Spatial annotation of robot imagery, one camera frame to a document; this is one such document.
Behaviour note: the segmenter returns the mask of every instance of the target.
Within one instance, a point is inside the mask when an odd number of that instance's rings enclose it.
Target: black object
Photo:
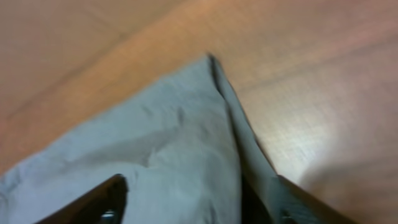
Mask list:
[[[121,224],[127,192],[125,178],[116,174],[36,224]]]

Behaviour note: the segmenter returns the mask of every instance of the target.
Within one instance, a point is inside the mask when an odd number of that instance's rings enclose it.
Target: gray cloth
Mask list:
[[[203,59],[75,127],[0,179],[0,223],[37,222],[114,174],[123,223],[240,223],[241,172],[267,204],[275,172],[218,63]]]

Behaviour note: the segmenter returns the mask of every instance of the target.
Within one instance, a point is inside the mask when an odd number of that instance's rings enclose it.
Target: gray napkin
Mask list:
[[[240,223],[242,173],[273,203],[275,172],[218,62],[203,57],[7,172],[0,223],[37,222],[114,174],[129,187],[123,223]]]

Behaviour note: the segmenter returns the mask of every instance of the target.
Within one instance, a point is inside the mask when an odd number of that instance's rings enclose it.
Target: gray fabric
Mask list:
[[[124,223],[240,223],[240,167],[267,204],[275,173],[220,66],[204,57],[6,173],[0,223],[37,222],[117,173],[129,186]]]

